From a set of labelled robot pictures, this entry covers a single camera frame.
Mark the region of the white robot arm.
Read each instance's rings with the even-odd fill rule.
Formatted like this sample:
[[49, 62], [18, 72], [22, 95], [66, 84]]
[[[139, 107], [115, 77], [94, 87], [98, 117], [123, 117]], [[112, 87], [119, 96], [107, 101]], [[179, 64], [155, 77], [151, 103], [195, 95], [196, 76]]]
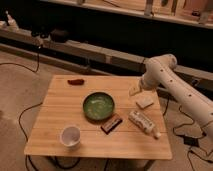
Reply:
[[213, 101], [177, 76], [174, 73], [176, 66], [177, 59], [172, 54], [148, 59], [145, 63], [146, 72], [138, 83], [130, 88], [129, 95], [153, 90], [162, 84], [213, 141]]

